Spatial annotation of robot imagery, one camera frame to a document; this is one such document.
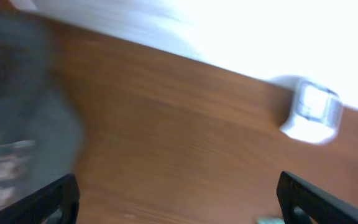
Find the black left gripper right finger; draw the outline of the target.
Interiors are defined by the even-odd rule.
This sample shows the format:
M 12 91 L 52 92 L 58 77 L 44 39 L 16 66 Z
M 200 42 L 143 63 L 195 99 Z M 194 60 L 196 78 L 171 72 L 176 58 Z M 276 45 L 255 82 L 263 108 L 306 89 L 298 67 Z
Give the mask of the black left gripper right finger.
M 277 197 L 285 223 L 358 224 L 358 208 L 289 171 L 283 171 Z

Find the teal snack packet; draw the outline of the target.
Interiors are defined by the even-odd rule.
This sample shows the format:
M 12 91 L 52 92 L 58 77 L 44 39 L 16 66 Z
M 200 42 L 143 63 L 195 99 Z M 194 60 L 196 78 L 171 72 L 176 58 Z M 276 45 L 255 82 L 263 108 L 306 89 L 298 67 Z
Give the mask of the teal snack packet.
M 257 224 L 285 224 L 285 222 L 281 218 L 260 217 L 257 220 Z

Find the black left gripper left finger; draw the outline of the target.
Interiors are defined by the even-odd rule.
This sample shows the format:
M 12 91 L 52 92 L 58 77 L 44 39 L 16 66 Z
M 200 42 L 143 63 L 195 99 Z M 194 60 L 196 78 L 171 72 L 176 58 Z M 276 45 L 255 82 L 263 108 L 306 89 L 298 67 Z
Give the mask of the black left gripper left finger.
M 67 174 L 20 201 L 0 210 L 0 224 L 42 223 L 61 211 L 58 223 L 75 224 L 80 190 L 73 174 Z

